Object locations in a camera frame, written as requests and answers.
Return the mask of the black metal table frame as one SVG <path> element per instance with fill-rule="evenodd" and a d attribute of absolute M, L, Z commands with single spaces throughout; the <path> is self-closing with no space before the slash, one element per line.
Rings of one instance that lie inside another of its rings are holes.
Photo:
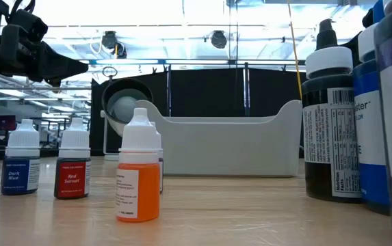
<path fill-rule="evenodd" d="M 90 152 L 92 156 L 104 156 L 104 152 L 102 150 L 92 150 Z M 0 149 L 0 161 L 3 160 L 5 155 L 5 148 Z M 43 149 L 40 151 L 40 157 L 55 157 L 58 155 L 58 149 Z"/>

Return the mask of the small orange food coloring bottle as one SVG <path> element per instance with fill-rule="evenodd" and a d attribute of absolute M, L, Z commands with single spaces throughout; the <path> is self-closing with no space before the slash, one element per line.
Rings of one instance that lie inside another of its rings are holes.
<path fill-rule="evenodd" d="M 150 221 L 159 216 L 160 168 L 156 129 L 147 109 L 135 108 L 123 130 L 116 171 L 116 218 Z"/>

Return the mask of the large black food coloring bottle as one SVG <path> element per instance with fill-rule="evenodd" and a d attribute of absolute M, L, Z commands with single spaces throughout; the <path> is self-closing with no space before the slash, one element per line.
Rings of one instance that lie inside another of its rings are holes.
<path fill-rule="evenodd" d="M 354 122 L 353 61 L 329 19 L 319 24 L 316 50 L 305 61 L 302 123 L 306 193 L 334 202 L 361 202 Z"/>

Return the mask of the black curtain partition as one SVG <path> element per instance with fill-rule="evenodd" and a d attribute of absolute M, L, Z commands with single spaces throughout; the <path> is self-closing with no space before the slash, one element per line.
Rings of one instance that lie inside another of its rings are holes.
<path fill-rule="evenodd" d="M 303 72 L 226 68 L 173 70 L 115 79 L 146 94 L 163 116 L 244 117 L 248 85 L 251 117 L 271 116 L 290 100 L 299 99 Z"/>

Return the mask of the dark computer monitor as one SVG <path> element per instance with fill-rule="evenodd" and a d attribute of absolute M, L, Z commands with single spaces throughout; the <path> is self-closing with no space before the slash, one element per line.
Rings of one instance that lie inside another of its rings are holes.
<path fill-rule="evenodd" d="M 0 115 L 0 131 L 14 131 L 16 129 L 15 115 Z"/>

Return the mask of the small red food coloring bottle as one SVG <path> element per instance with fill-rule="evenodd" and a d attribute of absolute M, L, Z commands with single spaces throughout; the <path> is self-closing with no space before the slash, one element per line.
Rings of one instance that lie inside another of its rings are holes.
<path fill-rule="evenodd" d="M 91 155 L 89 132 L 81 118 L 64 130 L 55 169 L 53 195 L 59 200 L 87 197 L 90 192 Z"/>

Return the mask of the black ceiling spotlight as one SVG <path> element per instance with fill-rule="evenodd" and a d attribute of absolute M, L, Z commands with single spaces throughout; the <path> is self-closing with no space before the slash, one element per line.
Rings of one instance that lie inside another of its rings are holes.
<path fill-rule="evenodd" d="M 124 44 L 117 42 L 114 48 L 114 55 L 116 59 L 126 59 L 127 58 L 127 50 Z"/>
<path fill-rule="evenodd" d="M 211 44 L 217 49 L 224 49 L 227 45 L 227 39 L 224 32 L 215 30 L 211 36 Z"/>
<path fill-rule="evenodd" d="M 115 31 L 105 31 L 102 38 L 101 44 L 107 49 L 114 49 L 118 44 Z"/>

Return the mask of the grey plastic bin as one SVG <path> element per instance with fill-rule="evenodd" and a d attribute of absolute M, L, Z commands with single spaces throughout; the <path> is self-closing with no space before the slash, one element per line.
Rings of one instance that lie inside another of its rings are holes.
<path fill-rule="evenodd" d="M 302 103 L 291 100 L 276 115 L 256 118 L 163 117 L 136 102 L 156 123 L 169 176 L 292 177 L 298 173 Z"/>

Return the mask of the small white-capped dropper bottle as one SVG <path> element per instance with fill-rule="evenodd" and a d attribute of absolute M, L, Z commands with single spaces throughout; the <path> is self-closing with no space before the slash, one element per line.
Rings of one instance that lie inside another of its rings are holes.
<path fill-rule="evenodd" d="M 158 153 L 158 164 L 159 164 L 159 192 L 163 192 L 163 175 L 164 175 L 164 150 L 162 148 L 161 134 L 156 129 L 157 137 L 157 153 Z"/>

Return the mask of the small dark blue coloring bottle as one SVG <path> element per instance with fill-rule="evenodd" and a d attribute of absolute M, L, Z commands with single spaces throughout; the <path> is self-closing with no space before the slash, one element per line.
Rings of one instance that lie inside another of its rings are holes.
<path fill-rule="evenodd" d="M 22 119 L 10 133 L 1 172 L 3 195 L 25 195 L 38 190 L 40 136 L 33 120 Z"/>

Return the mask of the silver spotlight lamp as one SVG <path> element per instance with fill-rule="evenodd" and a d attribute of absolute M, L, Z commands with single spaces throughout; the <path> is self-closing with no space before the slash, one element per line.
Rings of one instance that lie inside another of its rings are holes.
<path fill-rule="evenodd" d="M 153 100 L 153 94 L 148 86 L 134 78 L 115 79 L 118 74 L 113 66 L 106 66 L 102 69 L 103 76 L 109 80 L 108 86 L 103 91 L 101 104 L 103 109 L 100 112 L 104 119 L 103 129 L 103 153 L 106 161 L 117 161 L 118 154 L 107 151 L 108 126 L 122 137 L 124 127 L 134 116 L 133 110 L 137 107 L 138 100 Z"/>

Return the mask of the large blue food coloring bottle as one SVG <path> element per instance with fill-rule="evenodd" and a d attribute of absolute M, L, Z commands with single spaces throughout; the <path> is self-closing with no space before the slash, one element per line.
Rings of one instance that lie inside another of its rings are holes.
<path fill-rule="evenodd" d="M 358 35 L 358 59 L 353 70 L 355 127 L 362 201 L 382 215 L 390 214 L 387 161 L 376 65 L 374 30 L 384 18 L 383 0 L 377 0 L 363 19 Z"/>

